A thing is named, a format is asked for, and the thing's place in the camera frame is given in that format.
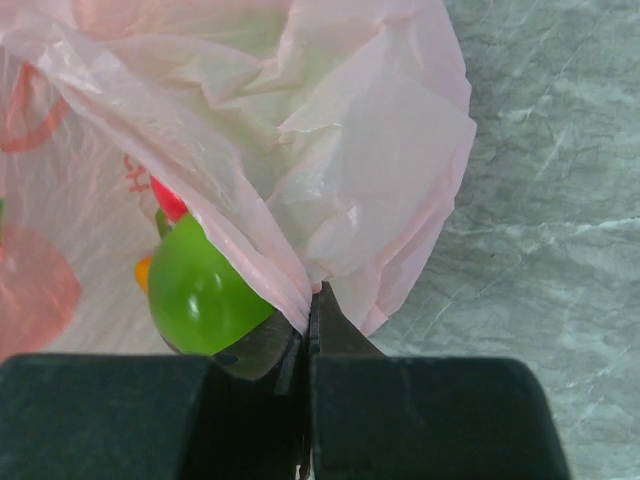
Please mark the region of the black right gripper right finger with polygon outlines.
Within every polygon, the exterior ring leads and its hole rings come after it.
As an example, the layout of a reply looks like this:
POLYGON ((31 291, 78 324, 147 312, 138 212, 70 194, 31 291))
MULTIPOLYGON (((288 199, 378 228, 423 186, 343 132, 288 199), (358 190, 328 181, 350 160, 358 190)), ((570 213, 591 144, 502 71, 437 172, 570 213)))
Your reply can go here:
POLYGON ((319 479, 567 479, 546 394, 521 361, 377 349, 329 286, 309 325, 319 479))

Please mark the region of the green fake apple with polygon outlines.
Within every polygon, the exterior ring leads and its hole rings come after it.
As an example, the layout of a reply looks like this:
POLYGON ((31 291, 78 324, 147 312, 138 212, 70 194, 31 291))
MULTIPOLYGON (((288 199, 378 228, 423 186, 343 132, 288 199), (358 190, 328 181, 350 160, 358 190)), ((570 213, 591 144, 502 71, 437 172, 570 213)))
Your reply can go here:
POLYGON ((190 214, 164 236, 153 255, 148 302, 161 337, 183 354, 215 355, 275 312, 190 214))

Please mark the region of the orange red fake mango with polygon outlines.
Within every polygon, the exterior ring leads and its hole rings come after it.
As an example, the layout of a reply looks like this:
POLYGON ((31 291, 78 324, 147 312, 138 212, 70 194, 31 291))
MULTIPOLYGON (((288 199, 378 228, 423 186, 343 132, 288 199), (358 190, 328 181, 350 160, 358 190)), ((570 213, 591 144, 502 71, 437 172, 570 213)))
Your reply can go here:
POLYGON ((152 256, 147 256, 140 260, 134 269, 135 280, 142 290, 142 292, 148 294, 148 282, 149 282, 149 270, 152 262, 152 256))

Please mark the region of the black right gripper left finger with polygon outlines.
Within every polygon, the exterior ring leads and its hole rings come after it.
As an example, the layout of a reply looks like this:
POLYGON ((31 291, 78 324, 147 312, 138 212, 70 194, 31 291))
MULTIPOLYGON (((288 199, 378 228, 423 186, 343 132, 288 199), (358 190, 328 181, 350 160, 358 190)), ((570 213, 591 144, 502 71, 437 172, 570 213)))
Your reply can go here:
POLYGON ((303 349, 274 316, 213 356, 15 356, 1 367, 1 475, 292 479, 303 349))

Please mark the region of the pink plastic bag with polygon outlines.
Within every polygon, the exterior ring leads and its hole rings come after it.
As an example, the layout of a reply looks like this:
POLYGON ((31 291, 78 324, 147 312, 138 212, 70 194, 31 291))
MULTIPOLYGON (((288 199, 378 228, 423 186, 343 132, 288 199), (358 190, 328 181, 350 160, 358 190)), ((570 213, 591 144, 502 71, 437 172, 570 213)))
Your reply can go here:
POLYGON ((1 354, 159 346, 132 268, 157 178, 297 330, 332 287, 371 334, 476 134, 440 1, 5 1, 1 354))

